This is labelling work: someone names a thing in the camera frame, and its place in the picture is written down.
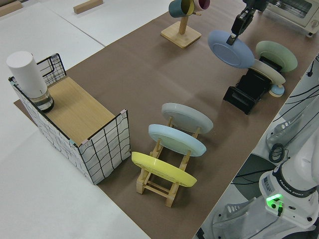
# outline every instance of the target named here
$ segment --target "brown table mat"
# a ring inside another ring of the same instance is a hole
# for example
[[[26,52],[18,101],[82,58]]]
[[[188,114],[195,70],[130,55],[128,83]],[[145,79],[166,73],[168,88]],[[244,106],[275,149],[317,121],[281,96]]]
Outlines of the brown table mat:
[[[163,29],[180,20],[166,13],[67,71],[111,112],[128,109],[132,151],[148,154],[153,149],[148,126],[166,124],[160,112],[164,103],[193,107],[214,122],[210,133],[198,137],[207,152],[192,157],[186,169],[198,181],[192,188],[179,188],[172,208],[164,206],[164,198],[153,192],[136,193],[140,168],[130,159],[98,185],[153,239],[193,237],[319,52],[317,36],[307,38],[301,28],[268,11],[256,13],[239,38],[254,54],[259,41],[278,42],[296,55],[299,65],[284,74],[286,92],[281,98],[265,94],[250,115],[245,115],[222,99],[247,69],[224,64],[207,44],[210,31],[230,32],[244,6],[241,0],[214,0],[202,16],[191,16],[188,26],[202,37],[186,49],[160,36]],[[164,150],[161,159],[179,166],[181,156]]]

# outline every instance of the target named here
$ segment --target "wooden mug stand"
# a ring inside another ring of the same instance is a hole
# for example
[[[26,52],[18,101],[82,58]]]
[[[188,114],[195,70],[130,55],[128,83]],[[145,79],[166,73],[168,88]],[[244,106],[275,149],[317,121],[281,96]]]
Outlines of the wooden mug stand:
[[[170,117],[167,126],[173,127],[171,121],[172,121],[172,117]],[[194,138],[197,138],[199,132],[200,132],[200,128],[198,128],[197,131],[192,134],[192,136]],[[158,159],[160,157],[160,153],[162,152],[162,149],[163,149],[163,146],[160,145],[160,139],[159,139],[157,141],[153,151],[150,152],[150,156]],[[182,171],[185,171],[185,169],[186,169],[187,163],[188,163],[189,158],[190,158],[190,154],[191,154],[191,151],[189,150],[187,152],[187,154],[183,156],[183,159],[182,159],[180,166],[179,166],[179,169],[181,169]],[[157,193],[163,197],[166,197],[165,206],[171,207],[173,204],[173,201],[176,197],[177,190],[179,188],[179,184],[172,183],[171,188],[167,189],[165,187],[162,187],[162,186],[152,182],[150,180],[151,175],[152,174],[150,172],[146,171],[143,168],[141,169],[141,173],[140,173],[140,175],[137,179],[137,183],[136,183],[136,191],[140,194],[143,194],[144,189],[148,189],[154,193]]]
[[[181,18],[181,21],[164,29],[160,34],[180,48],[186,48],[201,37],[201,34],[198,31],[187,26],[187,22],[188,16],[184,16]]]

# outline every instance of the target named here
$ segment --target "toaster oven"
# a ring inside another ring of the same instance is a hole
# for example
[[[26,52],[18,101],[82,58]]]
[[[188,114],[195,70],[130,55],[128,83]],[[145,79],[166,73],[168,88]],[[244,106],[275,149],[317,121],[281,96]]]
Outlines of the toaster oven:
[[[302,27],[308,36],[319,30],[319,0],[270,0],[267,9]]]

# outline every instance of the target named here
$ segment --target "mug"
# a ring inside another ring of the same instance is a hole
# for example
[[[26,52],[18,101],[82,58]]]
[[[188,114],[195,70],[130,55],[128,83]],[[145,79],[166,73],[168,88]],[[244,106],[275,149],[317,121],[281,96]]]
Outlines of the mug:
[[[194,9],[194,0],[174,0],[168,6],[169,14],[175,18],[190,16]]]
[[[210,0],[194,0],[195,10],[194,12],[203,11],[208,9]]]

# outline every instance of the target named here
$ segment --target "white table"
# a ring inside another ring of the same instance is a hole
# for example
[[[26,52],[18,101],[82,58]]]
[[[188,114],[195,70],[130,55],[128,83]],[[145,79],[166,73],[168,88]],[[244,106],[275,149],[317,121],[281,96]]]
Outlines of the white table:
[[[13,104],[7,80],[15,51],[59,53],[68,69],[103,45],[35,0],[0,17],[0,36],[0,238],[149,238]]]
[[[75,14],[73,7],[87,0],[38,1],[104,46],[167,12],[171,2],[171,0],[104,0],[102,5]]]

